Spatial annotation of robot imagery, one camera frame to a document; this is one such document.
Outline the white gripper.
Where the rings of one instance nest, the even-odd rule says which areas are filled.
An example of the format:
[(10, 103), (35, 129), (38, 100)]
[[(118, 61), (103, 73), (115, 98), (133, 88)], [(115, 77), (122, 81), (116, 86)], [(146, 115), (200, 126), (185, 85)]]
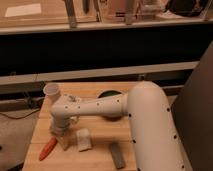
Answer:
[(66, 151), (70, 146), (70, 137), (71, 137), (71, 132), (69, 130), (62, 131), (56, 136), (57, 141), (59, 142), (61, 148), (64, 151)]

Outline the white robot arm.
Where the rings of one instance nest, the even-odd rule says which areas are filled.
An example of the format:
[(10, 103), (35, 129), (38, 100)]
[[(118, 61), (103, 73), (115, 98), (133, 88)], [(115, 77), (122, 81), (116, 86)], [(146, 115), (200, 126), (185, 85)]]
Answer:
[(166, 94), (151, 81), (141, 81), (124, 94), (88, 101), (72, 102), (62, 95), (50, 113), (56, 129), (67, 127), (72, 116), (127, 116), (139, 171), (185, 171)]

